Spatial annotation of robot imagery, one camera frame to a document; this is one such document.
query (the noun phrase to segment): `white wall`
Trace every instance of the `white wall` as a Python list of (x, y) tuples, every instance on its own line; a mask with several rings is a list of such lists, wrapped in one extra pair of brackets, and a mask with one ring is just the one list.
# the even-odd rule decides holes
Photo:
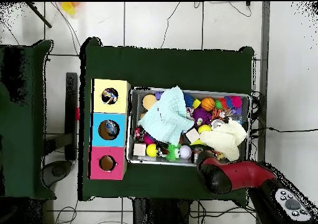
[[(295, 3), (271, 2), (270, 9), (267, 127), (318, 128), (317, 24), (312, 22), (310, 12), (298, 10)], [(317, 155), (318, 132), (266, 131), (266, 161), (315, 204)]]

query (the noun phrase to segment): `gray button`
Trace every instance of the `gray button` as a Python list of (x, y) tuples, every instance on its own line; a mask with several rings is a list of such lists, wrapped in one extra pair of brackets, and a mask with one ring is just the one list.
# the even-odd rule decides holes
[(301, 204), (297, 200), (294, 200), (294, 199), (287, 200), (285, 203), (285, 206), (289, 210), (299, 210), (301, 208)]

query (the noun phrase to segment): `purple ball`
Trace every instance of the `purple ball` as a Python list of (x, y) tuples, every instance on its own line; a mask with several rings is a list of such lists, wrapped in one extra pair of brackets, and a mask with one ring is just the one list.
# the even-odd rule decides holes
[(203, 108), (198, 107), (193, 111), (194, 126), (199, 127), (200, 125), (209, 125), (212, 121), (210, 113), (206, 112)]

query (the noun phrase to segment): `round hole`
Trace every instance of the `round hole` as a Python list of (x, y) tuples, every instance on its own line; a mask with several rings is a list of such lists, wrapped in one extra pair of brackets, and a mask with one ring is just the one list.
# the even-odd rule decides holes
[(115, 104), (118, 101), (118, 92), (114, 88), (106, 88), (101, 97), (104, 104)]
[(112, 156), (103, 156), (99, 160), (99, 166), (102, 170), (112, 171), (115, 168), (116, 161)]
[(119, 134), (119, 125), (115, 121), (102, 121), (98, 127), (99, 136), (105, 140), (114, 140)]

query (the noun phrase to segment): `green table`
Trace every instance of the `green table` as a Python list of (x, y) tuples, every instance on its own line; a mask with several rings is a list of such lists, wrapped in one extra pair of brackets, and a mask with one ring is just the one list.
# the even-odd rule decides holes
[(154, 197), (236, 200), (246, 203), (246, 190), (214, 195), (205, 190), (196, 168), (129, 163), (122, 181), (89, 180), (89, 115), (91, 79), (121, 79), (132, 86), (251, 94), (253, 50), (157, 50), (102, 47), (88, 38), (81, 47), (79, 92), (79, 199), (98, 197)]

